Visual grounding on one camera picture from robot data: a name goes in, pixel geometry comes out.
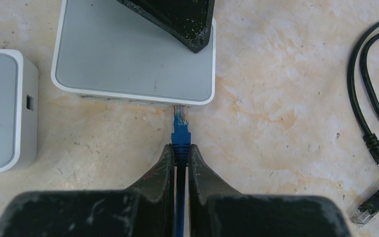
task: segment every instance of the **white device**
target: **white device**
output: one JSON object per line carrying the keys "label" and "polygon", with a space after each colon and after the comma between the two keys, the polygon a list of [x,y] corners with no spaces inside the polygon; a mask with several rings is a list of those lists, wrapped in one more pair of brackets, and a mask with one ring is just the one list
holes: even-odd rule
{"label": "white device", "polygon": [[0,49],[0,172],[37,155],[38,70],[19,51]]}
{"label": "white device", "polygon": [[116,0],[63,0],[51,78],[82,98],[205,105],[215,94],[216,23],[194,54]]}

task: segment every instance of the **beige countertop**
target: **beige countertop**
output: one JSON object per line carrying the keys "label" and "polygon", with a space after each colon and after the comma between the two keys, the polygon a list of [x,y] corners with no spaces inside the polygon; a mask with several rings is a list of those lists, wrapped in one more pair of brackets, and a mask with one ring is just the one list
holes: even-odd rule
{"label": "beige countertop", "polygon": [[[20,50],[40,71],[38,157],[0,174],[0,215],[24,191],[125,188],[170,142],[171,108],[83,101],[53,85],[60,7],[0,0],[0,48]],[[345,78],[352,43],[379,20],[379,0],[216,0],[214,15],[216,97],[189,112],[207,164],[243,193],[325,196],[349,216],[379,188]],[[379,42],[369,66],[379,95]],[[379,236],[379,214],[363,227],[346,222],[355,236]]]}

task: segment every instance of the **rectangular port hole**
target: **rectangular port hole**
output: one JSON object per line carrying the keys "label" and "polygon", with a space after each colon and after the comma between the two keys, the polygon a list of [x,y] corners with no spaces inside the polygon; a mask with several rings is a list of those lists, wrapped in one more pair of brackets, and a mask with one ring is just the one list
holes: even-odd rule
{"label": "rectangular port hole", "polygon": [[29,95],[27,95],[27,109],[34,111],[34,99]]}

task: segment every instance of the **coiled black cable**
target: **coiled black cable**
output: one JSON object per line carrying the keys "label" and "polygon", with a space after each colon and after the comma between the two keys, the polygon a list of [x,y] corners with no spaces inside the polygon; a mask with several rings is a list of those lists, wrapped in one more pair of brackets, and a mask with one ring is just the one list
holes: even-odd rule
{"label": "coiled black cable", "polygon": [[[364,34],[359,38],[356,45],[353,47],[351,56],[349,58],[348,63],[348,69],[347,69],[347,86],[348,86],[348,94],[349,94],[349,100],[351,102],[352,110],[354,111],[355,118],[357,119],[357,122],[364,133],[364,140],[367,144],[367,147],[372,154],[375,162],[379,165],[379,141],[375,134],[373,134],[368,127],[367,122],[364,119],[364,116],[362,114],[361,108],[358,103],[356,91],[355,91],[355,63],[357,61],[357,57],[359,54],[359,50],[361,49],[361,46],[364,44],[365,40],[370,36],[370,34],[375,31],[379,27],[379,22],[375,23],[373,26],[371,26]],[[371,84],[370,75],[368,73],[368,67],[367,67],[367,57],[368,52],[370,50],[370,47],[379,39],[379,33],[372,37],[364,46],[363,50],[361,51],[360,56],[360,72],[362,75],[362,80],[365,86],[365,89],[367,91],[368,97],[371,101],[371,105],[373,107],[373,110],[379,120],[379,101],[377,99],[376,93],[374,92],[373,85]],[[365,201],[363,204],[361,204],[358,207],[358,212],[355,214],[362,215],[367,211],[367,214],[370,214],[370,217],[362,216],[362,218],[351,218],[353,222],[356,223],[363,223],[369,221],[374,215],[377,214],[379,211],[379,190],[371,196],[367,201]]]}

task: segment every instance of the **white plastic edge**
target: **white plastic edge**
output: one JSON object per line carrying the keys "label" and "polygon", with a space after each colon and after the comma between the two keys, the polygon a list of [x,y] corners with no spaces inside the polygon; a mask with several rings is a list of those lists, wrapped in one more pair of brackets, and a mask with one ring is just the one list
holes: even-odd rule
{"label": "white plastic edge", "polygon": [[15,144],[12,160],[0,168],[0,173],[12,168],[19,160],[21,153],[21,114],[22,114],[22,83],[24,74],[24,57],[21,52],[14,49],[0,49],[0,53],[12,57],[17,63],[17,98],[15,108]]}
{"label": "white plastic edge", "polygon": [[191,100],[179,100],[179,99],[169,99],[169,98],[161,98],[161,97],[153,97],[153,96],[142,96],[142,95],[130,95],[123,93],[113,93],[113,92],[104,92],[104,91],[95,91],[95,90],[85,90],[85,89],[76,89],[66,87],[60,84],[56,78],[56,67],[57,67],[57,59],[59,57],[59,48],[60,48],[60,39],[62,37],[62,28],[63,21],[65,19],[66,12],[66,3],[67,0],[63,0],[62,9],[60,11],[60,19],[59,26],[57,29],[57,37],[56,37],[56,45],[54,47],[53,54],[53,62],[51,66],[51,80],[61,90],[77,93],[77,94],[85,94],[85,95],[96,95],[96,96],[104,96],[104,97],[117,97],[117,98],[125,98],[132,100],[144,100],[144,101],[154,101],[154,102],[163,102],[168,104],[182,104],[182,105],[206,105],[213,101],[214,96],[216,94],[216,20],[213,18],[212,26],[213,26],[213,74],[212,74],[212,84],[211,84],[211,95],[205,101],[191,101]]}

